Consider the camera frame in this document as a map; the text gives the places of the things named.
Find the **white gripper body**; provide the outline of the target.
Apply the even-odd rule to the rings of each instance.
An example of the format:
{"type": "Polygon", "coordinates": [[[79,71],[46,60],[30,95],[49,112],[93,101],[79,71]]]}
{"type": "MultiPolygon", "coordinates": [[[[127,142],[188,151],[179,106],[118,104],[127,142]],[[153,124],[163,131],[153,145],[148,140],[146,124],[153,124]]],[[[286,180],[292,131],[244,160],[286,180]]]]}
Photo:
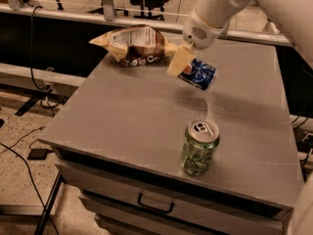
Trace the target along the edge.
{"type": "Polygon", "coordinates": [[[225,10],[195,7],[183,26],[183,39],[198,50],[209,47],[229,22],[225,10]]]}

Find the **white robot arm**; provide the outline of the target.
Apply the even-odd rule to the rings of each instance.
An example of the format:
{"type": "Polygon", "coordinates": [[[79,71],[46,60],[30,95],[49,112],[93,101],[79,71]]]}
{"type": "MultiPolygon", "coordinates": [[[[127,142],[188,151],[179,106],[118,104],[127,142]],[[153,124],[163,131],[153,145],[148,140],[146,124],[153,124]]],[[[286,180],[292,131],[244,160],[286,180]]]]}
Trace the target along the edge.
{"type": "Polygon", "coordinates": [[[198,0],[183,27],[179,46],[167,73],[178,76],[222,34],[230,20],[254,1],[292,44],[307,65],[313,65],[313,0],[198,0]]]}

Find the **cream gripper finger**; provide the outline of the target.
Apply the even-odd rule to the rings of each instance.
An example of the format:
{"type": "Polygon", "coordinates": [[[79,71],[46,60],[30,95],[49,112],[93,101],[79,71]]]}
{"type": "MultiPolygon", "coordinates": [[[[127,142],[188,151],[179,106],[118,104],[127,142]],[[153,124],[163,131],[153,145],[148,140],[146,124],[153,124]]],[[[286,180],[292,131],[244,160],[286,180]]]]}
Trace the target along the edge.
{"type": "Polygon", "coordinates": [[[167,73],[177,77],[194,58],[195,50],[192,44],[180,45],[171,60],[167,73]]]}

